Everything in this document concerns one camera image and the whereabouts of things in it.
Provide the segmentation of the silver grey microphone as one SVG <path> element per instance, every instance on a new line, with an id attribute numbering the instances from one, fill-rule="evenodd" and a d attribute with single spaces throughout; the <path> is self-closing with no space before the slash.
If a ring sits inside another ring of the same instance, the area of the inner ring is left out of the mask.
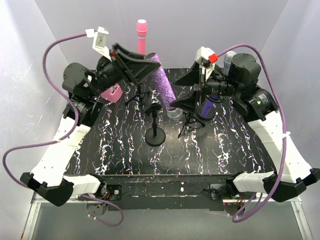
<path id="1" fill-rule="evenodd" d="M 231 62 L 232 62 L 232 58 L 234 55 L 236 55 L 237 53 L 235 51 L 228 51 L 223 59 L 223 74 L 224 75 L 228 75 L 229 70 L 230 70 L 230 66 L 231 66 Z"/>

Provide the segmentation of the purple glitter microphone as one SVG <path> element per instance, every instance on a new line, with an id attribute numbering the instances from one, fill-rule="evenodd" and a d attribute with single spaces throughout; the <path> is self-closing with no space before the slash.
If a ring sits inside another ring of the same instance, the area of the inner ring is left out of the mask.
<path id="1" fill-rule="evenodd" d="M 159 93 L 167 116 L 175 121 L 180 120 L 183 116 L 183 111 L 180 108 L 170 105 L 171 102 L 176 100 L 176 95 L 161 64 L 160 67 L 151 74 L 151 79 Z"/>

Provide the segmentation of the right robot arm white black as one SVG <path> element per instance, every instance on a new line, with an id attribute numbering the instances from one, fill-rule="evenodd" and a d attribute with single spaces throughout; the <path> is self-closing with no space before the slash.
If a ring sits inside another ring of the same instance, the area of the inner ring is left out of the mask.
<path id="1" fill-rule="evenodd" d="M 297 197 L 320 179 L 320 171 L 304 160 L 291 137 L 283 132 L 284 122 L 275 99 L 257 84 L 261 66 L 251 54 L 237 53 L 231 58 L 228 73 L 224 73 L 215 65 L 216 58 L 211 55 L 194 62 L 174 82 L 193 90 L 170 105 L 194 114 L 205 97 L 231 97 L 233 107 L 257 134 L 276 168 L 264 173 L 236 173 L 218 193 L 264 193 L 277 202 Z"/>

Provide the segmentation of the pink microphone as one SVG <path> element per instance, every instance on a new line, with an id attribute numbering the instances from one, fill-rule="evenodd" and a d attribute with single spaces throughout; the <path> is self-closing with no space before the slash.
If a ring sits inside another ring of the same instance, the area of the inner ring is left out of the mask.
<path id="1" fill-rule="evenodd" d="M 144 55 L 146 52 L 146 36 L 148 32 L 148 24 L 145 19 L 139 19 L 136 24 L 137 52 Z"/>

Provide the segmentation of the purple matte microphone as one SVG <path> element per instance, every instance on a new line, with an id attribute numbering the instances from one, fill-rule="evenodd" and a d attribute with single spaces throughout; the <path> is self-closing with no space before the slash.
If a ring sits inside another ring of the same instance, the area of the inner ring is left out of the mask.
<path id="1" fill-rule="evenodd" d="M 203 105 L 202 110 L 201 110 L 201 116 L 203 118 L 206 118 L 207 115 L 212 111 L 214 106 L 215 106 L 215 103 L 213 101 L 207 99 L 205 104 Z"/>

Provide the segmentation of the black round-base clip stand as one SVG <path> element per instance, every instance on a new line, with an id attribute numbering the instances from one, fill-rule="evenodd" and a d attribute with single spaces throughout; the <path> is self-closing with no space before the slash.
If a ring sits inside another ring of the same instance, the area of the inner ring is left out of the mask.
<path id="1" fill-rule="evenodd" d="M 197 106 L 196 116 L 202 120 L 210 121 L 216 116 L 216 110 L 213 106 L 205 106 L 204 104 Z"/>

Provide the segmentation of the black left-edge clip stand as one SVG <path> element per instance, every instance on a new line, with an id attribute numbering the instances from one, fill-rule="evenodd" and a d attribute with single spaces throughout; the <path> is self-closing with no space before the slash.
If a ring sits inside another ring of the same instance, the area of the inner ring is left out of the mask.
<path id="1" fill-rule="evenodd" d="M 161 109 L 161 105 L 154 102 L 144 110 L 145 115 L 152 117 L 152 127 L 144 135 L 145 142 L 151 147 L 158 147 L 166 140 L 166 133 L 162 128 L 158 127 L 157 122 L 158 111 Z"/>

